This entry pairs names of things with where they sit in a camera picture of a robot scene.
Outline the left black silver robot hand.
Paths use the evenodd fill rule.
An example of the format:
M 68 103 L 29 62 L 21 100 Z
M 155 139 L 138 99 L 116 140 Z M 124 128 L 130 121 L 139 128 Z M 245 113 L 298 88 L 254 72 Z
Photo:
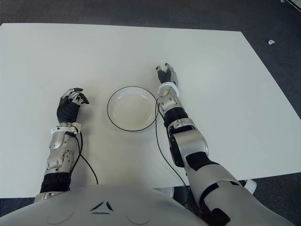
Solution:
M 87 97 L 82 93 L 83 90 L 82 88 L 71 88 L 61 96 L 56 111 L 59 123 L 74 123 L 77 121 L 81 106 L 89 104 Z

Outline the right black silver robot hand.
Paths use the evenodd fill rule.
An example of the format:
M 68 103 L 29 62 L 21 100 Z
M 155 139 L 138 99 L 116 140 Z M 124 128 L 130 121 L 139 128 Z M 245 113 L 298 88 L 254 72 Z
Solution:
M 175 86 L 178 87 L 178 78 L 176 72 L 174 71 L 173 67 L 165 63 L 166 70 L 162 70 L 161 67 L 158 65 L 156 66 L 156 71 L 158 74 L 158 79 L 161 84 L 165 82 L 172 82 Z

